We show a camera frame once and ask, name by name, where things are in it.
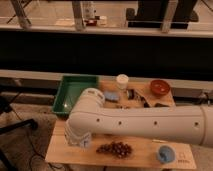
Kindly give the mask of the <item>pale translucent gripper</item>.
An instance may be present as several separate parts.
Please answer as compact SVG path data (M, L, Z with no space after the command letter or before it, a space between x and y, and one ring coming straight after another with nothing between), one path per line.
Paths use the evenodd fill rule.
M84 139L90 139L91 140L91 134L90 133L86 133L82 136L77 136L76 134L74 134L73 132L66 132L65 133L65 138L68 142L68 144L70 146L80 146L80 142Z

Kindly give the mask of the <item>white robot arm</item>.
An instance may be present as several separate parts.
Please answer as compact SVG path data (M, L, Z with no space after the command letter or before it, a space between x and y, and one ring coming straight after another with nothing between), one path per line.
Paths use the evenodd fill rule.
M105 108L104 94L85 89L65 122L70 145L88 146L92 134L138 136L213 148L213 106Z

